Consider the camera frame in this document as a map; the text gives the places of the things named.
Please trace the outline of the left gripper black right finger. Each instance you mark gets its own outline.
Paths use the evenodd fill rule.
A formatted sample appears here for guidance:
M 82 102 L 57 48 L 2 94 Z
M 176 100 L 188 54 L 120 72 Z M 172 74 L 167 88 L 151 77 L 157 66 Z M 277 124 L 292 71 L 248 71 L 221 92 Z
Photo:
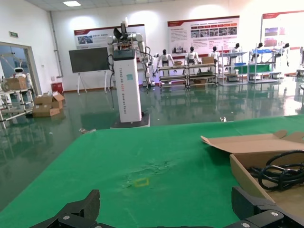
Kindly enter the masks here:
M 231 204 L 238 222 L 228 228 L 302 228 L 304 220 L 285 212 L 268 199 L 251 196 L 241 187 L 231 190 Z

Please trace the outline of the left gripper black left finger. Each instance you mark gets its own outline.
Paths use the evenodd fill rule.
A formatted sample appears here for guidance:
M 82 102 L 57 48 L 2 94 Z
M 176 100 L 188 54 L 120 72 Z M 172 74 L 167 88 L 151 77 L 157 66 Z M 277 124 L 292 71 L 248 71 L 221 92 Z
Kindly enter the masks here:
M 66 204 L 55 216 L 33 228 L 103 228 L 97 222 L 100 210 L 100 191 L 92 190 L 83 200 Z

